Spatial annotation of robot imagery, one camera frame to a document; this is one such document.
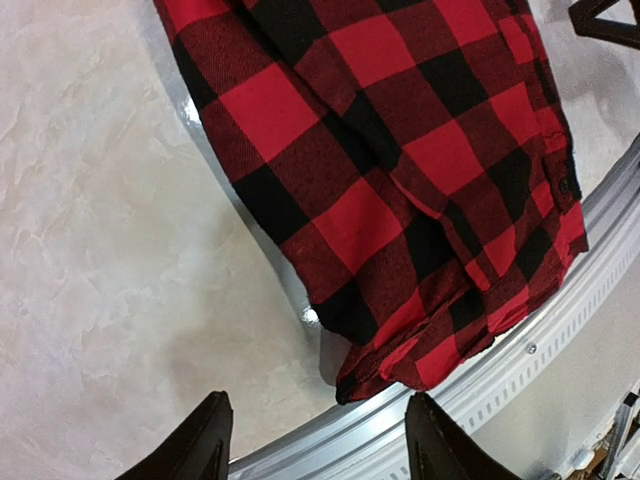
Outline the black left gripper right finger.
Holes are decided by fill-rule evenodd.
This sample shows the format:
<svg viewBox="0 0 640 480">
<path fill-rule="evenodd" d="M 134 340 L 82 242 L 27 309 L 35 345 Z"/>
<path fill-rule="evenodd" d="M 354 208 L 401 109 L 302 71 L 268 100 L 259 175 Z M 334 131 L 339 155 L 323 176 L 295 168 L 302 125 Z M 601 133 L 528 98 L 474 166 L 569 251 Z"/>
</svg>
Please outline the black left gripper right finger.
<svg viewBox="0 0 640 480">
<path fill-rule="evenodd" d="M 515 480 L 426 393 L 409 399 L 405 431 L 411 479 Z"/>
</svg>

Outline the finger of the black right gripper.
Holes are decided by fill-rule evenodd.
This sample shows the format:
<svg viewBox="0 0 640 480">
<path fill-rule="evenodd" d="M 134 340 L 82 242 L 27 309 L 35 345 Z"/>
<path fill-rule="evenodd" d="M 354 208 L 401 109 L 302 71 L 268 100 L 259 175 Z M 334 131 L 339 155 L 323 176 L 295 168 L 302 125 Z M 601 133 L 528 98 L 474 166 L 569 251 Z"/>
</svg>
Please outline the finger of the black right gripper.
<svg viewBox="0 0 640 480">
<path fill-rule="evenodd" d="M 634 23 L 599 18 L 619 0 L 578 0 L 568 8 L 575 33 L 580 37 L 601 40 L 634 50 L 640 49 L 639 0 L 629 0 Z"/>
</svg>

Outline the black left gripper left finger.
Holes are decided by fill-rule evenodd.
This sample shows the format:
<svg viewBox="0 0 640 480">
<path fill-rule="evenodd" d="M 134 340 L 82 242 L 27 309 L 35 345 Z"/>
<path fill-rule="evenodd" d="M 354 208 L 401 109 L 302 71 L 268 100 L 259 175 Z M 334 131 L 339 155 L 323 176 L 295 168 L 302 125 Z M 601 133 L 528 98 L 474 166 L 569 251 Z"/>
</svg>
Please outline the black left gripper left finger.
<svg viewBox="0 0 640 480">
<path fill-rule="evenodd" d="M 229 396 L 213 391 L 152 453 L 117 480 L 227 479 L 232 429 Z"/>
</svg>

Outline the red black plaid flannel shirt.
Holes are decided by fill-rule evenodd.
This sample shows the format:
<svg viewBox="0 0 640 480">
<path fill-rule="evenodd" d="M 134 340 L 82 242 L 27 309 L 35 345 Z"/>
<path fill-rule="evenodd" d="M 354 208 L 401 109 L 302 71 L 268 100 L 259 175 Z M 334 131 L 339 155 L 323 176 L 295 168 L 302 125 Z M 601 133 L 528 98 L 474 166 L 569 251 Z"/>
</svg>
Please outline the red black plaid flannel shirt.
<svg viewBox="0 0 640 480">
<path fill-rule="evenodd" d="M 525 1 L 159 1 L 242 204 L 350 342 L 340 404 L 427 391 L 588 248 Z"/>
</svg>

